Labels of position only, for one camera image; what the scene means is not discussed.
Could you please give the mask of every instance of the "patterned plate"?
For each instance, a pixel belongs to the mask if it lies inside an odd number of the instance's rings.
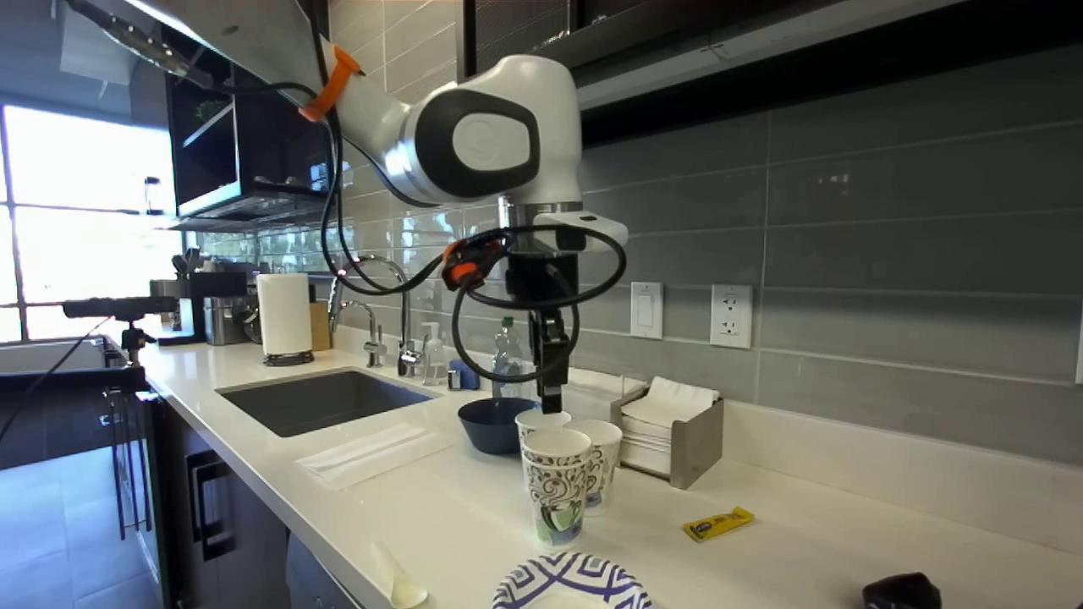
[[[594,556],[562,552],[523,562],[499,581],[494,595],[494,609],[542,605],[650,609],[654,601],[636,576],[630,576],[623,567]]]

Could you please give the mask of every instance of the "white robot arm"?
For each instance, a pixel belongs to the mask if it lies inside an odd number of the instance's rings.
[[[571,74],[549,58],[509,55],[490,71],[428,91],[405,105],[361,74],[344,52],[311,33],[298,0],[128,0],[157,25],[214,48],[259,83],[292,83],[323,91],[317,55],[340,71],[335,115],[353,144],[416,208],[469,204],[499,197],[499,233],[467,238],[450,248],[443,281],[469,297],[488,269],[507,260],[509,301],[477,297],[532,316],[532,351],[542,411],[562,411],[574,333],[562,307],[600,296],[623,276],[626,232],[580,210],[578,163],[580,130]],[[141,48],[156,65],[175,58],[156,45]],[[311,98],[284,91],[300,113]],[[578,290],[578,255],[606,244],[620,272],[594,290]]]

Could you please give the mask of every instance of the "kitchen counter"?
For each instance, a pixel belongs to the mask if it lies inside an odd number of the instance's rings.
[[[517,459],[482,457],[461,435],[455,405],[480,392],[402,383],[432,401],[300,438],[274,438],[216,392],[335,368],[361,368],[361,356],[322,351],[311,367],[269,368],[252,344],[145,350],[148,383],[171,396],[180,418],[361,605],[385,605],[372,544],[388,547],[428,589],[428,605],[490,605],[515,567],[551,547],[532,527]],[[298,464],[394,424],[428,429],[428,449],[344,483]],[[756,526],[703,544],[682,538],[681,526],[734,506],[755,512]],[[580,538],[568,547],[630,570],[663,609],[838,609],[857,605],[867,581],[913,570],[939,585],[949,609],[1083,601],[1080,556],[746,466],[737,453],[691,490],[620,471],[614,506],[587,512]]]

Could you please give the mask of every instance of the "bowl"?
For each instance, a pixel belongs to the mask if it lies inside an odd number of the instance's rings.
[[[515,418],[534,411],[534,401],[474,401],[461,405],[461,424],[480,453],[517,457]]]

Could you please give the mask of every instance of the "kitchen sink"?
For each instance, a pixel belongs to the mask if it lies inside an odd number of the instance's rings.
[[[303,377],[287,383],[222,391],[221,396],[276,438],[298,438],[428,401],[424,392],[361,373]]]

